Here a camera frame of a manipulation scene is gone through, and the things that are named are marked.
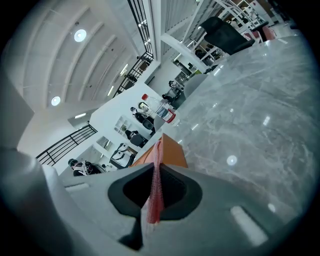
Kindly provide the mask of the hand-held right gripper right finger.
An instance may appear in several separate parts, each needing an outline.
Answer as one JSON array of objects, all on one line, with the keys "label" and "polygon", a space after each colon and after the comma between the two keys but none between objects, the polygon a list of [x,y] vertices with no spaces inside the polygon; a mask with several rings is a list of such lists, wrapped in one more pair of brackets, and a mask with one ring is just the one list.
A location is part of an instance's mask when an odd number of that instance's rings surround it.
[{"label": "hand-held right gripper right finger", "polygon": [[175,165],[161,166],[165,209],[143,231],[148,256],[260,256],[283,222],[230,182]]}]

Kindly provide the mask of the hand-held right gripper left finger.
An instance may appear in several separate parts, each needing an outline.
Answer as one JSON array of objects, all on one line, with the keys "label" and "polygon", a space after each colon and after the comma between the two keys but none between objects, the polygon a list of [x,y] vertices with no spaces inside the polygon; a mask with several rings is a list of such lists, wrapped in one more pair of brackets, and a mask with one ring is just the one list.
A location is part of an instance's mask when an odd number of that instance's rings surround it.
[{"label": "hand-held right gripper left finger", "polygon": [[56,180],[59,214],[78,235],[75,255],[152,256],[143,206],[154,165]]}]

